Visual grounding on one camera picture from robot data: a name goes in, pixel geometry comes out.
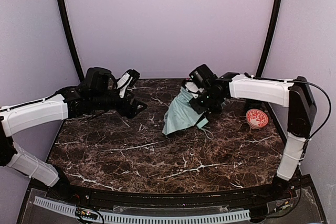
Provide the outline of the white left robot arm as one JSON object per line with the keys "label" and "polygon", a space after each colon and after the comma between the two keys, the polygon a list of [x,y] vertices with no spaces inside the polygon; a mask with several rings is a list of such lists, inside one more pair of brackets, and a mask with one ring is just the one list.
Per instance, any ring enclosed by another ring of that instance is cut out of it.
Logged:
{"label": "white left robot arm", "polygon": [[60,168],[47,164],[21,148],[13,135],[23,130],[53,121],[64,121],[94,111],[117,111],[128,119],[134,118],[147,105],[134,98],[128,90],[140,77],[134,69],[115,78],[105,68],[87,70],[77,86],[68,86],[35,101],[1,108],[1,166],[15,169],[48,187],[69,184]]}

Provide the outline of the black and mint umbrella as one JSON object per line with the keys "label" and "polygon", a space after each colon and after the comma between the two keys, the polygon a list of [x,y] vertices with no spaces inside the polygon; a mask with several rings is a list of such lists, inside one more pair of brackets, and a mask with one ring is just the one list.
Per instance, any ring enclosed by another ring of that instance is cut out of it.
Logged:
{"label": "black and mint umbrella", "polygon": [[181,87],[179,94],[170,103],[164,115],[162,133],[168,136],[171,133],[196,126],[205,133],[208,139],[213,140],[212,132],[204,128],[208,119],[205,113],[198,114],[192,109],[189,103],[192,98],[192,93]]}

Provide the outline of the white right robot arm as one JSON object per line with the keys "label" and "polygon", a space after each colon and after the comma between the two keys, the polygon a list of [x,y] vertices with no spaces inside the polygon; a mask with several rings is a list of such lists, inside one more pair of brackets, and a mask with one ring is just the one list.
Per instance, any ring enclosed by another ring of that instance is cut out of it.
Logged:
{"label": "white right robot arm", "polygon": [[314,136],[317,105],[311,91],[316,84],[298,76],[295,79],[271,79],[227,72],[221,77],[203,64],[182,83],[192,98],[192,109],[201,114],[221,105],[225,99],[250,99],[288,108],[287,141],[276,177],[289,181],[304,159]]}

